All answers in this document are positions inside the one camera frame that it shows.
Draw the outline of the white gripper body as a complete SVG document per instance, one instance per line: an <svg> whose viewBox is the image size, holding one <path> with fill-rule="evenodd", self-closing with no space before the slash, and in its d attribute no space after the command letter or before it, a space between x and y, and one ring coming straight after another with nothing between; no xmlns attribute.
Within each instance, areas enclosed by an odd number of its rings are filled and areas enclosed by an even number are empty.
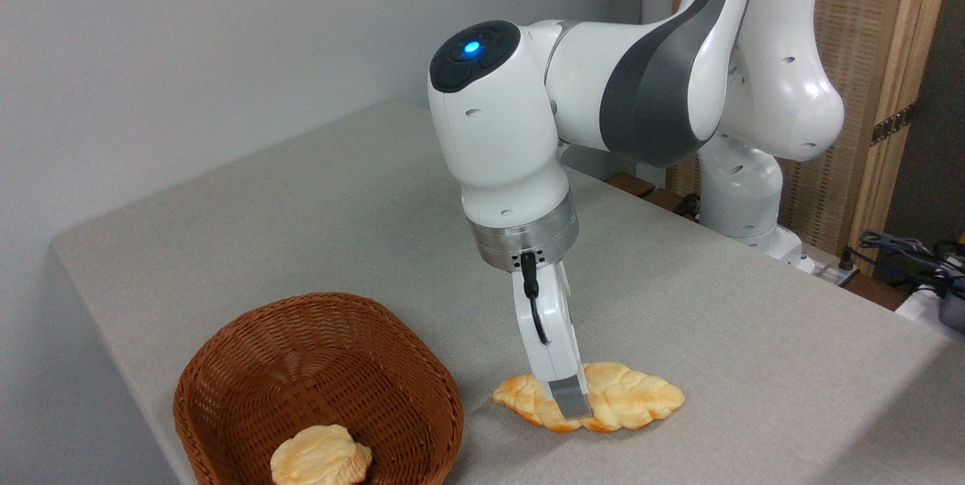
<svg viewBox="0 0 965 485"><path fill-rule="evenodd" d="M576 335L568 312L570 289L562 262L535 269L538 295L535 297L537 314L533 314L531 300L524 293L524 275L511 273L516 317L522 342L533 376L545 389L551 381L565 381L582 371ZM542 344L533 317L540 320L548 343Z"/></svg>

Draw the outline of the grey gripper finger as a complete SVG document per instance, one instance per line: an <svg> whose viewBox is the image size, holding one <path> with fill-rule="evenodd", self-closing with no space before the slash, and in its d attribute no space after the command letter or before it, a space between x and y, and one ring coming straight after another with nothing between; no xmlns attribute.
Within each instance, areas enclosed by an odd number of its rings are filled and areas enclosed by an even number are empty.
<svg viewBox="0 0 965 485"><path fill-rule="evenodd" d="M593 415L588 399L588 383L581 367L564 377L555 371L557 379L546 382L546 396L554 401L565 420L586 419Z"/></svg>

